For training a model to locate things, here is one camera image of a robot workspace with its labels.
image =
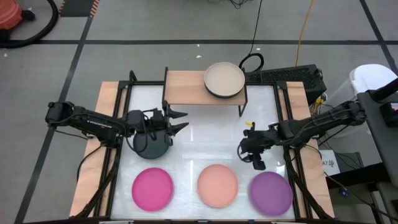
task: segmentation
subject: white container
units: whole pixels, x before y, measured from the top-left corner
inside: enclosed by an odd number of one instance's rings
[[[345,101],[355,100],[358,93],[363,93],[368,90],[377,90],[396,78],[397,75],[383,65],[361,65],[349,73],[349,78],[328,98],[328,100],[326,100],[325,104],[335,107]],[[321,106],[320,111],[322,113],[330,109],[331,107],[329,106]],[[343,127],[344,125],[335,127],[329,130],[328,134],[331,136]],[[359,126],[349,126],[333,137],[340,138],[357,131],[365,131],[368,130],[367,127],[366,123]]]

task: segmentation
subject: gray floor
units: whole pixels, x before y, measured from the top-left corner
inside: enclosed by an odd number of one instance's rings
[[[50,18],[44,0],[18,0],[32,8],[37,20],[15,30],[13,39],[25,39],[41,30]],[[398,40],[396,11],[398,1],[366,1],[384,40]],[[309,0],[263,0],[257,40],[297,40]],[[44,116],[49,101],[60,96],[68,73],[74,75],[67,100],[88,109],[95,108],[100,84],[123,80],[133,69],[140,80],[161,80],[164,67],[175,70],[204,70],[215,62],[238,64],[250,49],[249,44],[230,44],[223,40],[249,40],[254,31],[258,0],[236,10],[226,0],[101,0],[87,35],[87,44],[76,53],[87,18],[61,17],[45,38],[46,44],[22,49],[0,49],[0,111],[3,127],[0,140],[0,222],[13,223],[32,175],[47,132]],[[309,18],[305,40],[377,40],[359,0],[316,0]],[[62,40],[75,40],[70,44]],[[92,40],[121,40],[95,44]],[[189,44],[136,44],[129,40],[193,40]],[[220,44],[203,40],[220,40]],[[327,93],[333,93],[355,67],[380,63],[390,67],[380,45],[337,45],[316,42],[302,46],[299,64],[314,63],[323,70]],[[291,67],[294,44],[256,44],[262,53],[264,69]],[[398,46],[388,45],[398,60]],[[74,56],[78,63],[70,71]],[[248,70],[257,61],[248,61]],[[365,165],[380,161],[371,139],[359,151]],[[338,141],[331,142],[339,147]],[[83,156],[85,142],[55,133],[25,222],[67,218],[75,191],[76,167]],[[335,207],[344,220],[373,222],[364,212]]]

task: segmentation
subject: wooden shelf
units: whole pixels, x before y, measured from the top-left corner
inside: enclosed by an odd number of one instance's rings
[[[168,71],[165,74],[164,100],[171,105],[245,105],[245,88],[236,96],[221,99],[210,94],[204,71]]]

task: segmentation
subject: purple plate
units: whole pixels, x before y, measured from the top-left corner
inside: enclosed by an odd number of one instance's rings
[[[249,197],[253,206],[269,216],[283,215],[293,202],[289,183],[275,172],[263,172],[253,178]]]

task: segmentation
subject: white table surface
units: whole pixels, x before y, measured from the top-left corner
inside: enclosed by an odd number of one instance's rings
[[[267,130],[278,122],[274,92],[271,86],[248,86],[248,104],[240,118],[237,106],[172,105],[175,111],[188,116],[172,120],[172,124],[189,122],[181,130],[161,158],[146,160],[123,144],[118,179],[112,207],[112,219],[173,219],[173,220],[293,220],[292,206],[279,217],[268,217],[256,211],[248,197],[252,178],[261,173],[252,164],[244,163],[236,155],[236,148],[249,129],[245,121],[255,121],[257,130]],[[133,86],[129,110],[161,109],[162,86]],[[273,171],[287,179],[283,150],[274,146],[262,154],[266,171]],[[211,164],[224,164],[234,171],[239,191],[234,202],[225,208],[204,204],[197,194],[197,178]],[[158,212],[141,210],[132,200],[131,186],[144,169],[160,167],[174,182],[171,202]]]

